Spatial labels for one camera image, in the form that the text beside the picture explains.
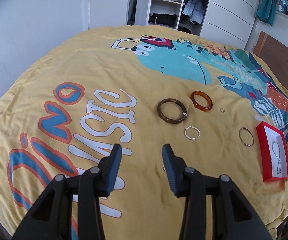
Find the screw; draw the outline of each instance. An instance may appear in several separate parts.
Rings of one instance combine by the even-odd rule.
[[[96,173],[99,173],[100,169],[98,167],[92,167],[90,171],[91,173],[96,174]]]
[[[225,181],[225,182],[228,182],[229,181],[229,176],[226,175],[226,174],[223,174],[223,175],[221,175],[221,180]]]
[[[56,181],[61,181],[64,179],[64,176],[62,174],[58,174],[56,177],[55,177],[55,180]]]
[[[187,173],[194,173],[194,168],[192,168],[192,167],[186,167],[186,168],[185,168],[185,171],[186,171]]]

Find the necklace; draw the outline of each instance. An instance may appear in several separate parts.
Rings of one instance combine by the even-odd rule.
[[[273,146],[274,146],[274,143],[276,143],[276,144],[277,144],[277,147],[278,147],[278,157],[277,157],[277,155],[276,155],[276,153],[275,153],[275,151],[274,151],[274,147],[273,147]],[[280,174],[280,173],[282,172],[282,169],[281,169],[281,160],[280,160],[280,158],[281,158],[281,152],[280,152],[280,147],[279,147],[277,141],[273,141],[273,142],[272,142],[272,151],[273,151],[275,157],[278,159],[278,163],[277,163],[277,174]]]

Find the silver ring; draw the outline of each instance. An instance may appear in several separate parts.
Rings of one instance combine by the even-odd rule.
[[[191,137],[189,137],[189,136],[186,134],[186,132],[187,132],[187,130],[188,130],[189,128],[195,129],[195,130],[198,132],[197,138],[191,138]],[[200,137],[201,132],[200,132],[195,126],[189,126],[189,127],[185,128],[184,134],[185,134],[185,137],[186,137],[187,139],[194,141],[194,140],[197,140],[197,139]]]
[[[245,131],[247,131],[247,132],[250,133],[250,135],[252,136],[252,139],[253,139],[252,144],[248,144],[248,143],[246,143],[246,142],[243,141],[243,139],[241,138],[241,131],[242,131],[242,130],[245,130]],[[238,132],[238,135],[239,135],[239,137],[240,137],[241,142],[242,142],[245,146],[251,147],[251,146],[254,144],[254,137],[253,137],[251,131],[248,130],[246,127],[242,127],[242,128],[240,129],[240,131]]]

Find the yellow bedspread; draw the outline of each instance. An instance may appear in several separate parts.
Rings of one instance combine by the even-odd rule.
[[[194,108],[196,90],[211,97],[209,112]],[[165,98],[186,106],[184,122],[158,116]],[[164,108],[173,118],[176,110]],[[115,190],[100,200],[106,238],[175,240],[184,199],[163,171],[170,143],[202,174],[228,174],[275,237],[288,214],[288,180],[262,180],[255,127],[263,120],[283,130],[288,146],[288,91],[251,53],[160,26],[85,31],[35,62],[0,100],[0,222],[13,234],[56,174],[81,174],[120,143]],[[200,130],[198,140],[184,136],[188,126]],[[241,127],[252,147],[241,143]],[[76,238],[74,221],[73,229]]]

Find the ring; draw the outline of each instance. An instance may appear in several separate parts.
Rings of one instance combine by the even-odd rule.
[[[205,98],[207,103],[208,103],[208,107],[201,106],[199,103],[197,103],[194,96],[201,96],[201,97]],[[210,109],[212,109],[212,107],[213,107],[212,99],[208,95],[206,95],[204,92],[201,92],[201,91],[194,91],[191,94],[191,100],[192,100],[195,108],[200,109],[203,112],[210,111]]]
[[[197,138],[191,138],[191,137],[189,137],[189,136],[187,135],[186,132],[187,132],[187,130],[188,130],[189,128],[195,129],[195,130],[198,132]],[[194,140],[197,140],[197,139],[200,137],[201,132],[200,132],[195,126],[189,126],[189,127],[185,128],[184,134],[185,134],[185,137],[186,137],[187,139],[194,141]]]
[[[252,136],[252,139],[253,139],[252,144],[247,144],[247,143],[245,143],[245,142],[242,140],[242,138],[241,138],[241,131],[242,131],[242,130],[248,131],[248,132],[250,133],[250,135]],[[253,137],[251,131],[248,130],[247,128],[245,128],[245,127],[242,127],[242,128],[240,129],[240,131],[239,131],[239,137],[240,137],[241,142],[242,142],[245,146],[251,147],[251,146],[254,144],[254,137]]]
[[[183,117],[180,118],[180,119],[170,119],[168,117],[166,117],[163,113],[162,113],[162,110],[161,110],[161,106],[162,104],[164,103],[174,103],[174,104],[177,104],[180,108],[182,108],[183,110]],[[173,123],[173,124],[177,124],[177,123],[181,123],[183,122],[186,117],[187,117],[187,110],[185,108],[185,105],[183,105],[183,103],[181,101],[178,101],[176,99],[173,99],[173,98],[167,98],[167,99],[164,99],[162,100],[161,102],[158,103],[157,105],[157,112],[158,112],[158,115],[160,116],[160,118],[162,118],[165,122],[167,123]]]

